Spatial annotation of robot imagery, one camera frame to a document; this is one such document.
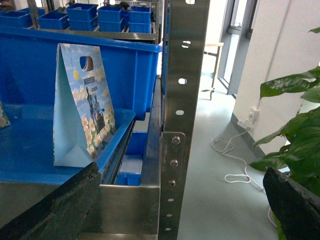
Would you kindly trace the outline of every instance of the metal shelf frame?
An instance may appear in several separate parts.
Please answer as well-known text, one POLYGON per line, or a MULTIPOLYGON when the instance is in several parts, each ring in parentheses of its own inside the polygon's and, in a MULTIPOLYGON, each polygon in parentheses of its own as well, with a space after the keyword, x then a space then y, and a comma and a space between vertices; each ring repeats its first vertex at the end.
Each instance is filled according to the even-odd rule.
MULTIPOLYGON (((113 184, 122 155, 118 154, 110 184, 100 185, 97 202, 85 218, 79 240, 178 237, 210 5, 210 0, 189 2, 192 1, 164 2, 163 26, 164 33, 168 33, 163 37, 164 67, 161 80, 157 79, 155 84, 141 185, 113 184)), ((121 153, 126 149, 127 141, 124 142, 121 153)), ((0 224, 30 208, 55 188, 56 185, 0 182, 0 224)))

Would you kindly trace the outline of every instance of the screw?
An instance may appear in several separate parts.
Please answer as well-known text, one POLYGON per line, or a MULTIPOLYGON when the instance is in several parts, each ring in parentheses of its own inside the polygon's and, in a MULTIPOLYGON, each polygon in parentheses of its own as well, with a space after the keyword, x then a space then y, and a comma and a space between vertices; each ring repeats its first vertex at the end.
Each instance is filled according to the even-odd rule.
POLYGON ((171 165, 172 167, 177 167, 177 166, 178 166, 178 160, 176 160, 176 159, 171 160, 170 165, 171 165))
POLYGON ((173 143, 173 144, 177 145, 177 144, 179 144, 180 142, 181 142, 180 137, 174 136, 174 137, 172 138, 172 143, 173 143))
POLYGON ((171 187, 174 187, 174 186, 176 185, 176 181, 175 181, 175 180, 170 180, 170 181, 169 181, 169 185, 170 185, 171 187))

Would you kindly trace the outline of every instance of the paper gift bag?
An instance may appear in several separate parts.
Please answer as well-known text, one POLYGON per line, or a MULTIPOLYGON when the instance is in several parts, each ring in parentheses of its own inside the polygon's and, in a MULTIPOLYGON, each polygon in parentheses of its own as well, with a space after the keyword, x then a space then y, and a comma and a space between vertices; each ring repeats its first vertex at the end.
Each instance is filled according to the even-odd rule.
POLYGON ((10 125, 10 121, 5 113, 5 110, 0 101, 0 129, 10 125))
POLYGON ((85 167, 116 132, 100 48, 61 43, 56 60, 54 165, 85 167))

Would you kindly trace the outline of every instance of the blue plastic crate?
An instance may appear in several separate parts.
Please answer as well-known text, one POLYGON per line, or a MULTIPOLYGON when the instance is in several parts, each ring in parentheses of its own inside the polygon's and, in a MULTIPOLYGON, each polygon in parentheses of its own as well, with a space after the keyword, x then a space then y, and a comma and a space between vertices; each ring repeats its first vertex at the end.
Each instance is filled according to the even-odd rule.
POLYGON ((122 18, 123 18, 123 25, 129 26, 129 11, 123 10, 121 12, 122 18))
POLYGON ((102 32, 121 32, 124 29, 124 21, 108 22, 99 20, 100 31, 102 32))
POLYGON ((99 20, 102 22, 120 22, 122 19, 121 12, 121 6, 102 6, 98 9, 99 20))
POLYGON ((90 21, 75 21, 69 19, 70 29, 77 31, 93 31, 98 26, 98 17, 90 21))
MULTIPOLYGON (((4 104, 4 111, 11 125, 0 129, 0 182, 60 185, 82 169, 53 165, 53 105, 4 104)), ((101 174, 135 116, 126 109, 114 113, 117 131, 96 162, 101 174)))
POLYGON ((146 6, 132 6, 133 11, 128 11, 130 23, 150 23, 151 22, 151 9, 146 6))
POLYGON ((135 23, 129 22, 129 32, 130 33, 151 33, 150 23, 135 23))
MULTIPOLYGON (((27 8, 24 8, 24 9, 21 9, 19 10, 21 12, 26 12, 26 13, 30 13, 30 9, 27 7, 27 8)), ((38 8, 38 14, 39 14, 39 17, 42 16, 42 15, 45 15, 46 14, 46 11, 44 8, 38 8)))
POLYGON ((41 29, 66 29, 69 27, 68 14, 51 11, 37 18, 41 29))
POLYGON ((28 28, 32 26, 30 14, 25 11, 7 11, 0 14, 0 25, 16 28, 28 28))
POLYGON ((114 108, 145 119, 161 46, 5 26, 0 35, 0 45, 6 46, 0 48, 2 102, 53 105, 58 43, 93 45, 100 47, 114 108))
POLYGON ((140 185, 146 144, 146 132, 132 133, 127 151, 122 161, 122 166, 117 176, 117 185, 140 185))
POLYGON ((91 21, 97 16, 97 4, 76 3, 66 8, 72 21, 91 21))

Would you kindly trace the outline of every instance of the green plant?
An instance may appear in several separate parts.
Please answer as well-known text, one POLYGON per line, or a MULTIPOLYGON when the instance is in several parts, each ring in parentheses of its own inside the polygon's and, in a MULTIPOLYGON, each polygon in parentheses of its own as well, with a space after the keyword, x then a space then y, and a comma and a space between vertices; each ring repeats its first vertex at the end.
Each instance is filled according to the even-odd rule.
MULTIPOLYGON (((310 30, 320 33, 320 27, 310 30)), ((260 99, 284 93, 303 93, 302 99, 320 103, 320 66, 307 72, 280 77, 261 84, 260 99)), ((265 172, 268 167, 282 169, 306 189, 320 197, 320 107, 292 118, 278 131, 254 143, 254 147, 266 144, 275 137, 283 136, 289 144, 278 152, 272 152, 250 164, 265 172)), ((280 222, 276 219, 279 240, 285 240, 280 222)))

